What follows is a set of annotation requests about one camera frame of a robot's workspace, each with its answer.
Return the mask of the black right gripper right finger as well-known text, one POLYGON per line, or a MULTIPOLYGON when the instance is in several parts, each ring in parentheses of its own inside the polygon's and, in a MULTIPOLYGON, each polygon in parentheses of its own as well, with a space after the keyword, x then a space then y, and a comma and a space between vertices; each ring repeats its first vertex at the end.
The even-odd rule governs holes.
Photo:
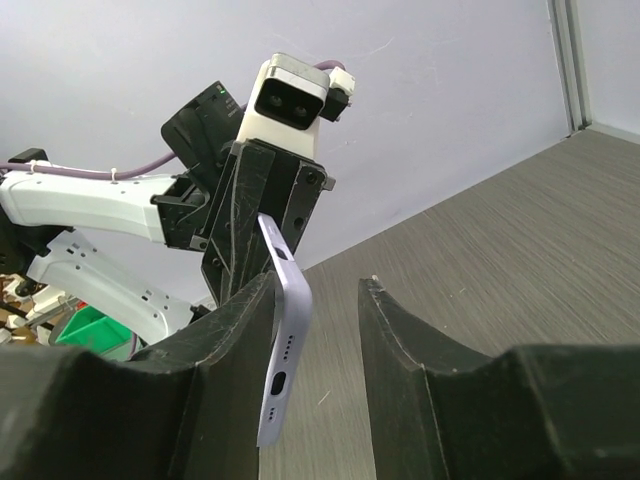
POLYGON ((518 345, 489 357, 374 278, 358 319, 380 479, 635 479, 639 349, 518 345))

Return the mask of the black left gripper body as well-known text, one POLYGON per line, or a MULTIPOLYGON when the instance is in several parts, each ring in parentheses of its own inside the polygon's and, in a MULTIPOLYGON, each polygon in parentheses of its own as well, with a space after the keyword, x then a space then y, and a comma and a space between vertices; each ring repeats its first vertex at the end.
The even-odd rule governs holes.
MULTIPOLYGON (((257 217, 260 213, 267 214, 275 220, 277 226, 280 228, 282 216, 284 214, 287 200, 289 198, 290 191, 293 186, 294 178, 299 171, 300 164, 302 162, 310 162, 310 163, 316 163, 316 162, 303 158, 291 152, 285 151, 278 147, 268 145, 261 141, 251 140, 247 142, 256 142, 270 149, 275 154, 273 166, 271 167, 270 173, 267 178, 265 191, 261 199, 257 217)), ((227 161, 227 157, 229 156, 229 152, 233 145, 234 143, 229 143, 222 150, 222 153, 224 154, 224 160, 222 162, 222 171, 220 173, 217 183, 214 185, 214 192, 211 198, 209 199, 209 201, 206 203, 204 225, 199 227, 194 232, 194 237, 193 237, 194 246, 203 252, 205 251, 205 242, 208 238, 208 235, 204 232, 205 223, 207 220, 210 207, 212 205, 214 194, 217 190, 218 183, 221 179, 222 172, 227 161)), ((329 178, 329 175, 325 170, 325 182, 323 185, 322 192, 330 188, 330 183, 331 183, 331 179, 329 178)), ((256 220, 255 230, 254 230, 254 234, 252 236, 252 241, 251 241, 249 260, 265 260, 267 258, 268 258, 267 247, 266 247, 265 241, 262 239, 262 235, 260 234, 259 226, 257 225, 257 220, 256 220)))

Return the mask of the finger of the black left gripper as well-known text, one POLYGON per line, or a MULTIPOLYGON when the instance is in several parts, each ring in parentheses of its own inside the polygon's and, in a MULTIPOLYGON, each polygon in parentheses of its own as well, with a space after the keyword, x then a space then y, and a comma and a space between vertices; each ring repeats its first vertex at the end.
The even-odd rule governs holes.
POLYGON ((223 305, 246 283, 257 213, 275 154, 256 142, 231 147, 214 194, 204 232, 201 270, 210 294, 223 305))
POLYGON ((280 223, 281 234, 294 254, 319 200, 325 170, 316 163, 302 162, 296 174, 280 223))

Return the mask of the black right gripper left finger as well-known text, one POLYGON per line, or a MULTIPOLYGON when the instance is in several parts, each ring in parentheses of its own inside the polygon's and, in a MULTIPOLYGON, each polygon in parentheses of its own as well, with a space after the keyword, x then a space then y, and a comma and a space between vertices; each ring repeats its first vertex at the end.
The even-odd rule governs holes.
POLYGON ((255 479, 276 279, 114 362, 78 347, 1 350, 5 479, 255 479))

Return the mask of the phone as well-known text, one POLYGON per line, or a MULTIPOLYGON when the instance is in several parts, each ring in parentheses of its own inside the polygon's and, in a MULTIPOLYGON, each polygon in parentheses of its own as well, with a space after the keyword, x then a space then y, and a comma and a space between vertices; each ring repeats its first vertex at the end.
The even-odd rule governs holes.
POLYGON ((311 324, 313 297, 275 220, 260 213, 258 224, 278 279, 274 310, 277 332, 265 379, 257 436, 257 446, 263 448, 277 442, 285 421, 311 324))

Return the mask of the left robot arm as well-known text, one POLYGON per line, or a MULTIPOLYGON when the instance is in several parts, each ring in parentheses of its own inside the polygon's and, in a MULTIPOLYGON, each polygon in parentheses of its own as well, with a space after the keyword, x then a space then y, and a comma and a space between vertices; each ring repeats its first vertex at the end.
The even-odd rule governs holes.
POLYGON ((2 169, 1 270, 72 294, 155 344, 203 311, 128 272, 84 231, 129 234, 200 253, 218 303, 274 270, 284 323, 299 331, 311 293, 294 251, 329 182, 314 144, 349 100, 336 85, 267 78, 243 106, 215 82, 162 126, 178 175, 73 177, 28 150, 2 169))

